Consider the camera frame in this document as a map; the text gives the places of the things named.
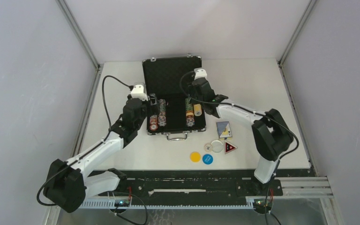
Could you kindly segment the yellow chip stack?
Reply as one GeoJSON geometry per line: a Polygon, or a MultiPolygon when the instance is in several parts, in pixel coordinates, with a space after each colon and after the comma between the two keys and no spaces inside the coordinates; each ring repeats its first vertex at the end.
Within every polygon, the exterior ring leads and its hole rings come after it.
{"type": "Polygon", "coordinates": [[[202,106],[200,104],[193,105],[194,115],[201,116],[202,115],[202,106]]]}

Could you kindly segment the shrink-wrapped blue chip stack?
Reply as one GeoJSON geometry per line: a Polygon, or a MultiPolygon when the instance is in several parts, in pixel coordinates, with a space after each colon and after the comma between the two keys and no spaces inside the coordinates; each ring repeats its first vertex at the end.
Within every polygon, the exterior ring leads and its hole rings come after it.
{"type": "Polygon", "coordinates": [[[151,124],[157,124],[157,125],[158,125],[158,116],[157,116],[156,114],[150,116],[149,122],[150,122],[150,125],[151,125],[151,124]]]}

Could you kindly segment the red five poker chip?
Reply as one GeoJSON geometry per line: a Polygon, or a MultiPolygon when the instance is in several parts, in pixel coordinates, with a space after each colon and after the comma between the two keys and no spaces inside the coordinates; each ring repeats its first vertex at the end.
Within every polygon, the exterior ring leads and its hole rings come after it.
{"type": "Polygon", "coordinates": [[[158,125],[157,124],[151,124],[150,125],[150,130],[151,131],[156,131],[158,129],[158,125]]]}

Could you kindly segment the playing card deck box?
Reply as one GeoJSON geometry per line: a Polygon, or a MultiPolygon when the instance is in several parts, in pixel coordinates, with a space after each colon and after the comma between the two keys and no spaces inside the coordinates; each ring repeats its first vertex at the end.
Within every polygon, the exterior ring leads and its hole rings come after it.
{"type": "Polygon", "coordinates": [[[216,126],[219,140],[232,139],[233,135],[231,132],[230,122],[219,121],[216,122],[216,126]]]}

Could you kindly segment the white dealer button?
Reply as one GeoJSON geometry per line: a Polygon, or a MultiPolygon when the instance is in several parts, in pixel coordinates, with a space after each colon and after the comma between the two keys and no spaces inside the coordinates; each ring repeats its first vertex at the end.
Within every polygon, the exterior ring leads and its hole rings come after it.
{"type": "Polygon", "coordinates": [[[214,140],[211,142],[211,151],[220,153],[224,149],[224,144],[220,140],[214,140]]]}

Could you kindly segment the red triangular card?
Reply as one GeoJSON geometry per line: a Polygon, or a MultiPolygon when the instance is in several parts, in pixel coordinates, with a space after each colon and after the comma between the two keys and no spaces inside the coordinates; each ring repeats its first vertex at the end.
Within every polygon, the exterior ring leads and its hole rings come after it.
{"type": "Polygon", "coordinates": [[[225,141],[225,144],[224,144],[224,151],[225,151],[225,154],[228,154],[234,150],[236,150],[238,147],[235,146],[234,144],[228,142],[228,141],[225,141]]]}

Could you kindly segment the yellow round button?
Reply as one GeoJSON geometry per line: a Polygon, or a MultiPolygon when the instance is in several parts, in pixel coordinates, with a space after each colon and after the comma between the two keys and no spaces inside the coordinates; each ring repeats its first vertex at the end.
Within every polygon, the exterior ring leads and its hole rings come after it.
{"type": "Polygon", "coordinates": [[[201,160],[202,157],[199,152],[192,152],[189,158],[192,162],[197,163],[201,160]]]}

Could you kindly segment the blue round button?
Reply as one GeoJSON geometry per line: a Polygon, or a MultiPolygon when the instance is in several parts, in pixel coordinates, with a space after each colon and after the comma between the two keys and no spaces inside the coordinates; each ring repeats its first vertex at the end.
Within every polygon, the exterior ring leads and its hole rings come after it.
{"type": "Polygon", "coordinates": [[[202,162],[205,164],[205,165],[211,165],[214,161],[214,158],[211,154],[204,154],[202,156],[202,162]]]}

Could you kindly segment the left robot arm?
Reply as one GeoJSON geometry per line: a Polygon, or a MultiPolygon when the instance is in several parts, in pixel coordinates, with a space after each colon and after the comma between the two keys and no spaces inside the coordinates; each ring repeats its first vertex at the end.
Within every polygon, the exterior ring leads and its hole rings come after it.
{"type": "Polygon", "coordinates": [[[51,163],[46,182],[37,192],[37,202],[47,206],[40,199],[40,195],[44,195],[51,200],[49,206],[57,205],[71,213],[86,199],[100,193],[125,194],[128,183],[113,170],[93,176],[91,173],[108,157],[127,147],[136,138],[144,120],[158,110],[158,100],[153,96],[146,100],[130,97],[104,138],[83,153],[66,161],[56,159],[51,163]]]}

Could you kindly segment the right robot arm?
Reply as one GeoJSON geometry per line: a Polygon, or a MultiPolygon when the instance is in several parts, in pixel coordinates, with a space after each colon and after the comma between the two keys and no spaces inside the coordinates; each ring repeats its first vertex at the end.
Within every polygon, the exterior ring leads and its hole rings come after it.
{"type": "Polygon", "coordinates": [[[252,189],[258,195],[266,194],[271,188],[270,181],[280,159],[290,152],[289,147],[293,142],[299,141],[288,128],[281,113],[276,109],[258,112],[237,105],[227,96],[215,94],[206,78],[195,79],[189,84],[189,88],[191,92],[188,97],[200,103],[207,114],[251,128],[260,154],[252,189]]]}

